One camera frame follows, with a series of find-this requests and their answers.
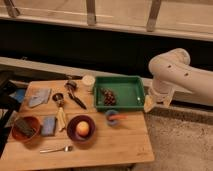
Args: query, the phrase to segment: wooden tabletop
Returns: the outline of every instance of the wooden tabletop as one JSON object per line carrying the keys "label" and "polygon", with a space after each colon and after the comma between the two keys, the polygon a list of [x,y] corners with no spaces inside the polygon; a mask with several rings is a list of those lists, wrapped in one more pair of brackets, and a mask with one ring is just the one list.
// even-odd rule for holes
{"label": "wooden tabletop", "polygon": [[[94,120],[96,131],[93,138],[88,143],[73,143],[68,138],[66,130],[58,132],[57,127],[55,136],[38,136],[28,144],[18,142],[10,135],[0,159],[0,170],[72,168],[141,163],[154,160],[143,112],[125,112],[127,119],[121,120],[115,127],[110,127],[106,124],[104,114],[97,112],[94,108],[93,95],[86,92],[81,81],[76,82],[78,89],[75,95],[86,104],[87,110],[80,108],[69,99],[64,88],[65,80],[35,81],[29,84],[19,115],[36,116],[42,124],[42,119],[45,116],[57,113],[58,107],[52,100],[52,95],[62,92],[65,100],[64,111],[69,120],[79,114],[88,115]],[[35,94],[38,88],[46,87],[52,89],[48,103],[29,108],[30,97]],[[39,153],[41,149],[60,148],[66,145],[73,145],[73,151]]]}

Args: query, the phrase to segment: gray floor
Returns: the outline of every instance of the gray floor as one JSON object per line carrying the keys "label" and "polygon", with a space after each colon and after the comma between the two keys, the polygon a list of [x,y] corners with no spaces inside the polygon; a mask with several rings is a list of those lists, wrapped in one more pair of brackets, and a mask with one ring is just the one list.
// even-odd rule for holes
{"label": "gray floor", "polygon": [[[182,115],[182,119],[187,118],[187,112],[185,114],[186,116]],[[204,121],[206,117],[213,117],[213,114],[212,116],[211,113],[209,116],[207,114],[204,112],[203,118],[195,114],[194,118],[200,118],[197,122],[181,120],[180,116],[172,119],[155,113],[146,115],[155,161],[138,164],[133,170],[212,171],[213,125],[206,124]]]}

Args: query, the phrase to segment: green tray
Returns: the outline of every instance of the green tray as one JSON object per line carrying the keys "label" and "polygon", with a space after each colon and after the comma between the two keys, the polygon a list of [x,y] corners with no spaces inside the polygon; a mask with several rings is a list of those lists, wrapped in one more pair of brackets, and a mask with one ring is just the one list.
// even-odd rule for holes
{"label": "green tray", "polygon": [[[112,90],[116,105],[104,105],[101,89]],[[104,76],[96,77],[94,85],[94,106],[99,111],[108,109],[142,110],[144,105],[144,89],[139,76]]]}

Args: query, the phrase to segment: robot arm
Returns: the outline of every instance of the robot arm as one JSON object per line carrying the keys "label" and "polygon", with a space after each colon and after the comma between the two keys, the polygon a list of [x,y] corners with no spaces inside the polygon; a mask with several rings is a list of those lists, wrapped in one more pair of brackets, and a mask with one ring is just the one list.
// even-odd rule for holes
{"label": "robot arm", "polygon": [[146,101],[163,102],[169,106],[174,84],[182,86],[200,97],[213,100],[213,72],[189,66],[190,56],[184,49],[174,49],[151,59],[149,70],[154,76]]}

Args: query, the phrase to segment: white cup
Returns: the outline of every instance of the white cup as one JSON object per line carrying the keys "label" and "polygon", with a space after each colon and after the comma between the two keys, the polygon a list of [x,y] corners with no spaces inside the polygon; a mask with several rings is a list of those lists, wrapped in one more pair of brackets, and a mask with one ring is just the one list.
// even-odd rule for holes
{"label": "white cup", "polygon": [[94,86],[94,83],[95,83],[95,77],[92,76],[92,75],[85,75],[82,78],[82,83],[85,86],[86,91],[92,92],[93,86]]}

